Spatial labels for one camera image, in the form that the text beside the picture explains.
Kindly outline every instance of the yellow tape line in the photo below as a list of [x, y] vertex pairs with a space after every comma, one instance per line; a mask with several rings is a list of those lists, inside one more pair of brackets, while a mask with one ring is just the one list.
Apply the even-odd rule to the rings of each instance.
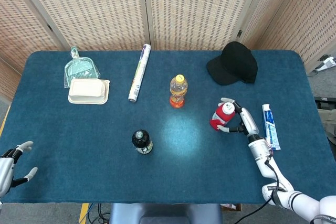
[[6, 115], [5, 115], [5, 119], [4, 119], [4, 121], [2, 122], [2, 125], [1, 125], [1, 128], [0, 128], [0, 136], [1, 136], [1, 134], [2, 134], [2, 131], [4, 130], [5, 122], [6, 122], [7, 115], [8, 115], [8, 112], [9, 112], [10, 107], [11, 107], [11, 106], [8, 107], [8, 110], [7, 110]]
[[84, 216], [87, 214], [88, 209], [89, 209], [89, 203], [83, 203], [82, 204], [82, 209], [80, 211], [79, 220], [78, 220], [79, 224], [86, 224], [86, 217], [84, 218]]

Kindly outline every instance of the plastic bag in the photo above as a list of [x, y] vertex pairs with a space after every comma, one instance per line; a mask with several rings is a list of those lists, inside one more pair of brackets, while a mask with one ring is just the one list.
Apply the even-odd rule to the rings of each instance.
[[71, 80], [100, 78], [100, 72], [96, 65], [88, 57], [79, 57], [76, 47], [72, 47], [70, 54], [72, 60], [64, 67], [64, 88], [70, 88]]

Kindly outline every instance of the yellow bottle cap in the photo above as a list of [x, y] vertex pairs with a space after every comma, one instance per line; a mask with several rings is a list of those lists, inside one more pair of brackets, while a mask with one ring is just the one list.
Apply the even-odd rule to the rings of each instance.
[[176, 82], [177, 82], [177, 83], [182, 83], [182, 82], [184, 81], [184, 76], [181, 75], [181, 74], [178, 74], [178, 75], [175, 77], [175, 79], [176, 79]]

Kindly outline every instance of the toothpaste tube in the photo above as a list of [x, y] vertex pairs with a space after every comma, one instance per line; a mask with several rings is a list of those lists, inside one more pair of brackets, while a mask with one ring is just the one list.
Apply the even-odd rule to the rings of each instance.
[[272, 110], [269, 108], [269, 104], [264, 104], [262, 107], [266, 141], [271, 146], [272, 150], [280, 150], [281, 148], [278, 141], [277, 131], [275, 129]]
[[149, 53], [151, 51], [151, 45], [145, 44], [142, 47], [138, 67], [136, 68], [134, 79], [132, 82], [130, 94], [128, 96], [128, 100], [131, 102], [136, 102], [138, 98], [138, 94], [140, 91], [140, 86], [142, 82], [143, 75], [145, 73], [147, 61], [149, 58]]

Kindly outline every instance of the robotic arm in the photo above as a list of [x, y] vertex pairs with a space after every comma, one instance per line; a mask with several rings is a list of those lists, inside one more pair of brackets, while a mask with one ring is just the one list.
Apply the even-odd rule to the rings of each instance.
[[[23, 178], [14, 179], [14, 168], [18, 159], [23, 152], [29, 152], [32, 141], [25, 142], [18, 145], [15, 149], [9, 149], [2, 156], [0, 156], [0, 200], [9, 192], [11, 187], [17, 187], [23, 183], [29, 182], [37, 172], [37, 167], [34, 167]], [[0, 201], [0, 213], [2, 210], [2, 203]]]
[[248, 147], [262, 176], [276, 181], [262, 187], [261, 191], [264, 199], [271, 205], [292, 210], [310, 223], [335, 224], [336, 196], [324, 197], [317, 201], [299, 191], [295, 191], [291, 183], [279, 170], [273, 158], [272, 149], [266, 140], [258, 135], [259, 129], [247, 109], [242, 108], [236, 101], [229, 98], [221, 98], [221, 101], [223, 103], [231, 102], [242, 121], [239, 127], [228, 128], [221, 125], [217, 127], [227, 133], [243, 132], [248, 138]]

